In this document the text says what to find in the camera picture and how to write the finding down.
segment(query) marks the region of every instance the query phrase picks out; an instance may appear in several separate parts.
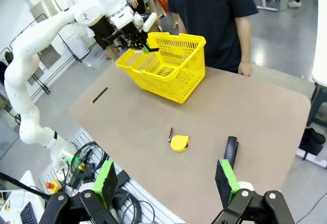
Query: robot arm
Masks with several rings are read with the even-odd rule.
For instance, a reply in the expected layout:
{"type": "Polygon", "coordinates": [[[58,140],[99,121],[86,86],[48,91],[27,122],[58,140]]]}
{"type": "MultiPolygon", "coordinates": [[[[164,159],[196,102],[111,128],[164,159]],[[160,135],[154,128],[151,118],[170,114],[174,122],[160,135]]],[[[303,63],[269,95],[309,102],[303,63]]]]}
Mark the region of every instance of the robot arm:
{"type": "Polygon", "coordinates": [[[57,132],[40,126],[39,110],[31,101],[26,87],[26,81],[40,62],[35,54],[49,46],[58,32],[74,19],[81,25],[92,26],[103,16],[108,17],[127,39],[137,37],[137,43],[131,41],[131,46],[143,48],[146,46],[146,34],[140,29],[147,30],[153,25],[156,20],[153,14],[144,23],[125,0],[81,0],[69,10],[27,29],[16,39],[14,60],[5,73],[5,88],[13,109],[21,115],[19,135],[27,144],[37,143],[48,148],[56,170],[70,160],[75,148],[57,132]]]}

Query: black marker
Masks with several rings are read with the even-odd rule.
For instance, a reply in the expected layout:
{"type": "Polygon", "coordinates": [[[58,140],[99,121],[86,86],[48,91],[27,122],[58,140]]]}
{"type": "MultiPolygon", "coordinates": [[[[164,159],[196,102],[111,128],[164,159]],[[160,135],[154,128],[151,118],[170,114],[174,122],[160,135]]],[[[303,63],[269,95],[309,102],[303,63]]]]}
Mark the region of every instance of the black marker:
{"type": "Polygon", "coordinates": [[[108,89],[108,87],[106,87],[94,100],[93,100],[93,102],[91,102],[91,104],[93,104],[93,103],[95,103],[96,101],[97,101],[97,99],[99,99],[102,95],[103,95],[103,93],[104,92],[106,92],[106,90],[108,89]]]}

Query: yellow basket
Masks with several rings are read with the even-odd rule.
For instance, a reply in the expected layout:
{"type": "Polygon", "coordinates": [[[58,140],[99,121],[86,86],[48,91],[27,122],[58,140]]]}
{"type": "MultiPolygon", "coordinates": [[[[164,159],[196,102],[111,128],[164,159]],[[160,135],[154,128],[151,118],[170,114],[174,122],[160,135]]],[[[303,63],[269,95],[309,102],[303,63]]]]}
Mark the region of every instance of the yellow basket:
{"type": "Polygon", "coordinates": [[[142,88],[177,103],[184,103],[205,76],[201,36],[150,33],[148,43],[158,52],[128,50],[117,66],[142,88]]]}

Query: black keyboard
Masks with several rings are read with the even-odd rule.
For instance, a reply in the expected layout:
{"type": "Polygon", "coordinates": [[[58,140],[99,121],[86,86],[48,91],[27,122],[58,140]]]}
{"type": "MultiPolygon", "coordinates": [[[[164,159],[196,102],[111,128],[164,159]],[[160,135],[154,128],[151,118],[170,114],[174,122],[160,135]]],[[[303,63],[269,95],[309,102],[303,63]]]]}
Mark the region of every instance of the black keyboard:
{"type": "Polygon", "coordinates": [[[31,202],[28,202],[20,213],[22,224],[37,224],[31,202]]]}

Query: bolt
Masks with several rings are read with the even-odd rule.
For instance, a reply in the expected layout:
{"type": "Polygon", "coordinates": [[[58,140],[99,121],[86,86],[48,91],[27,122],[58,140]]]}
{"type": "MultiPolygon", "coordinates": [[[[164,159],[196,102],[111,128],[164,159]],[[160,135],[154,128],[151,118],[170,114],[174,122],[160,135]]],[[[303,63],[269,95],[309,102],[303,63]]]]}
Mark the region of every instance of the bolt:
{"type": "Polygon", "coordinates": [[[249,196],[249,193],[248,193],[247,191],[243,191],[243,192],[241,193],[241,195],[242,195],[243,197],[248,197],[248,196],[249,196]]]}
{"type": "Polygon", "coordinates": [[[275,199],[276,198],[276,194],[274,194],[274,193],[271,193],[271,194],[269,194],[269,197],[271,198],[271,199],[275,199]]]}

